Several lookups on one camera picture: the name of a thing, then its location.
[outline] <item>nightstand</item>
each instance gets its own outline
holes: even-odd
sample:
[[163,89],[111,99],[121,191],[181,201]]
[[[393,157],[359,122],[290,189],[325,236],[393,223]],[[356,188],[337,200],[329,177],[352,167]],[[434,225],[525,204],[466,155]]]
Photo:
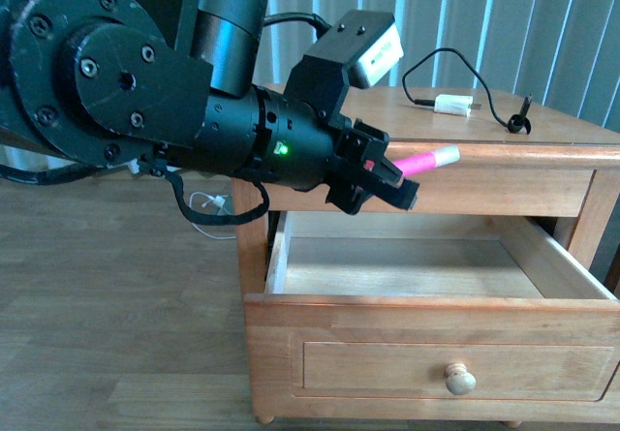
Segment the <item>nightstand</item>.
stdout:
[[[507,119],[522,102],[494,99]],[[237,230],[258,420],[620,422],[620,304],[587,271],[620,134],[538,105],[532,134],[509,134],[488,109],[436,114],[393,87],[352,91],[343,112],[389,132],[392,160],[457,144],[461,161],[415,176],[409,213],[373,199],[349,217],[324,187],[268,187],[272,242],[266,220]],[[238,180],[233,195],[237,213],[261,201]]]

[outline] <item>wooden knob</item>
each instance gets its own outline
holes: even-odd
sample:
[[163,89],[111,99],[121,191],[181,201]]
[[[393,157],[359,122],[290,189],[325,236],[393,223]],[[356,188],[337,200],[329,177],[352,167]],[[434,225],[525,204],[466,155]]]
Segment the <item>wooden knob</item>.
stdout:
[[453,395],[469,394],[476,388],[476,378],[463,363],[453,363],[446,368],[446,387]]

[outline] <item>pink marker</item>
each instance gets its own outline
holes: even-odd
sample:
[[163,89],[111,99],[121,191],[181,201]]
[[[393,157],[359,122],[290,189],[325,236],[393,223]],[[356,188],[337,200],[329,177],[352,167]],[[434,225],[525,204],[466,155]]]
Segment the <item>pink marker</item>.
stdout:
[[449,165],[450,163],[457,162],[460,158],[461,154],[458,151],[458,147],[451,145],[432,152],[403,158],[402,160],[395,161],[394,164],[403,171],[403,177],[409,177],[419,172]]

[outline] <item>drawer front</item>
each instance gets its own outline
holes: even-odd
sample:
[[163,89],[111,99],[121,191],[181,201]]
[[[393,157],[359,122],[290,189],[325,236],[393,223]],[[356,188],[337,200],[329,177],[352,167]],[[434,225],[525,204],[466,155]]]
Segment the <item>drawer front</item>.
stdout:
[[[620,421],[615,300],[244,300],[258,416]],[[454,363],[466,395],[447,390]]]
[[[462,364],[461,399],[599,400],[613,348],[301,342],[299,396],[455,398],[447,368]],[[465,381],[462,378],[451,381]]]

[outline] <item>open drawer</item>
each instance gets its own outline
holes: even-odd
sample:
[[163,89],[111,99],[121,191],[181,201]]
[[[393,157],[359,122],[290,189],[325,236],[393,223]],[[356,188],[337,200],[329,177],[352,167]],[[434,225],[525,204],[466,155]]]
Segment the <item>open drawer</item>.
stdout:
[[525,218],[283,213],[265,287],[258,416],[620,420],[620,306]]

